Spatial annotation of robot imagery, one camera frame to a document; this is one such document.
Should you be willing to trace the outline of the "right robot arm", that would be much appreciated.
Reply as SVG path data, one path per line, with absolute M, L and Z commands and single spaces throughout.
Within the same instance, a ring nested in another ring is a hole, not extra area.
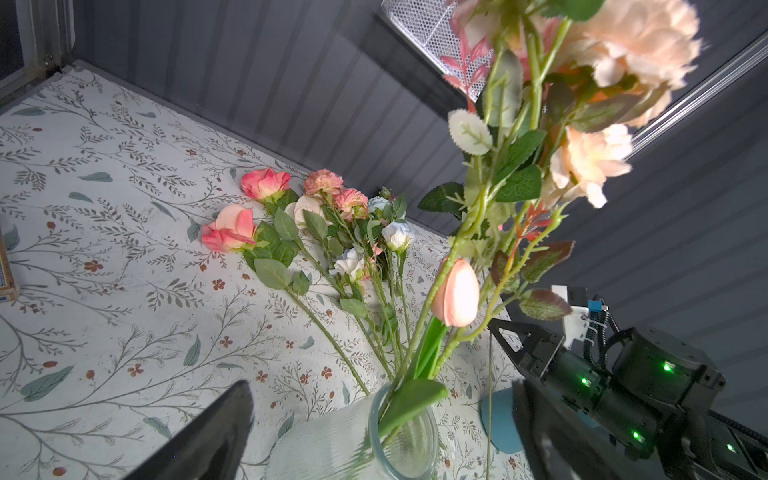
M 611 367 L 561 334 L 493 320 L 521 346 L 503 350 L 523 380 L 512 416 L 537 479 L 763 479 L 767 440 L 712 410 L 726 381 L 700 350 L 653 328 L 614 334 Z

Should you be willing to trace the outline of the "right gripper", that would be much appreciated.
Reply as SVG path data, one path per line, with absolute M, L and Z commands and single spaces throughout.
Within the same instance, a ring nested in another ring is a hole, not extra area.
M 527 379 L 559 394 L 572 408 L 595 408 L 600 373 L 564 348 L 564 336 L 532 323 L 492 319 L 492 336 Z

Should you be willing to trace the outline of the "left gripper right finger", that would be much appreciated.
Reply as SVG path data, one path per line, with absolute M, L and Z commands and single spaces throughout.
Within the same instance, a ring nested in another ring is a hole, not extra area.
M 513 419 L 536 479 L 667 479 L 659 414 L 596 378 L 513 385 Z

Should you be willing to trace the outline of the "clear ribbed glass vase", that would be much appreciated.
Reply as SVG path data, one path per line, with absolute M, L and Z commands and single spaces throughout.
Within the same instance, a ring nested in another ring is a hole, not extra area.
M 440 457 L 430 407 L 401 426 L 391 441 L 377 418 L 388 385 L 341 409 L 293 427 L 271 451 L 267 479 L 435 479 Z

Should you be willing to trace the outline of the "pink tulip stem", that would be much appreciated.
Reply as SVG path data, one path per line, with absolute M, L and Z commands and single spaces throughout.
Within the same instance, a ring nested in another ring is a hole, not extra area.
M 384 440 L 433 404 L 449 396 L 437 379 L 439 364 L 452 355 L 443 345 L 452 329 L 474 322 L 478 314 L 480 286 L 472 265 L 458 259 L 440 265 L 438 288 L 427 303 L 427 316 L 420 319 L 392 389 L 378 417 L 378 436 Z

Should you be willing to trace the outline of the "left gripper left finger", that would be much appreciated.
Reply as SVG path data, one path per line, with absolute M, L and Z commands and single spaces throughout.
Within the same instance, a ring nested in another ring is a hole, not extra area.
M 233 479 L 252 428 L 253 409 L 248 382 L 235 382 L 128 477 Z

